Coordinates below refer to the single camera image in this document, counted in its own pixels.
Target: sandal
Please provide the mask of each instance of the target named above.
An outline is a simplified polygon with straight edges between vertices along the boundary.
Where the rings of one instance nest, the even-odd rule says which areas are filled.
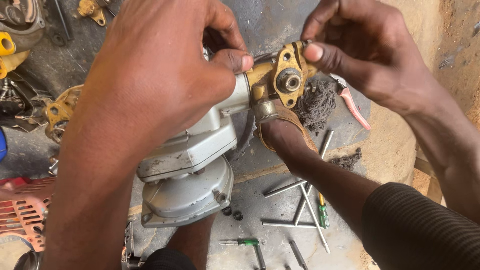
[[[308,148],[310,148],[311,150],[318,153],[317,146],[313,142],[312,137],[310,137],[310,134],[308,133],[307,129],[304,126],[301,125],[300,119],[298,118],[298,116],[293,111],[291,111],[291,110],[289,110],[289,109],[287,109],[287,108],[285,108],[281,105],[275,105],[275,108],[276,108],[276,111],[278,113],[277,118],[282,119],[282,120],[286,120],[286,121],[289,121],[289,122],[295,124],[301,130],[302,135],[303,135],[303,139],[307,143]],[[275,149],[273,149],[273,147],[271,147],[270,144],[262,136],[262,124],[258,125],[258,128],[253,132],[253,135],[255,135],[256,137],[259,137],[260,141],[262,142],[262,144],[267,149],[275,152]]]

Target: green screwdriver handle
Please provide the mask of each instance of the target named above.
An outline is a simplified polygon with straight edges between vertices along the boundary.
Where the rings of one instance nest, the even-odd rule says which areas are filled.
[[[319,205],[318,208],[320,209],[320,226],[324,229],[328,229],[330,227],[330,222],[328,221],[327,205]]]
[[[260,244],[257,239],[239,239],[238,243],[239,245],[259,245]]]

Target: fingernail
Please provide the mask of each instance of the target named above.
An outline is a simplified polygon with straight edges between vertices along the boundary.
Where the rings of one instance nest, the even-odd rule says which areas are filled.
[[[305,57],[313,62],[319,61],[324,55],[324,49],[315,43],[310,43],[304,52]]]
[[[243,72],[251,69],[253,66],[253,57],[246,54],[244,56],[242,56],[242,59],[241,59],[241,70]]]

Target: pink pliers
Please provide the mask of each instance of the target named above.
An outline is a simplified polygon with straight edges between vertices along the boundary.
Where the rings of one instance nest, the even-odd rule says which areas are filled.
[[[345,100],[347,108],[352,113],[353,117],[355,117],[355,119],[357,119],[366,130],[370,130],[370,125],[357,110],[355,103],[353,103],[353,98],[350,94],[350,90],[348,89],[345,79],[335,74],[330,74],[330,77],[336,80],[336,82],[341,86],[341,89],[337,92],[337,94]]]

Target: leg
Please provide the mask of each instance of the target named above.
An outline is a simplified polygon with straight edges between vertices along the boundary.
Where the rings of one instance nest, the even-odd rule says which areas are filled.
[[[168,242],[167,248],[182,252],[192,260],[197,270],[205,270],[210,231],[216,215],[217,213],[201,221],[179,227]]]

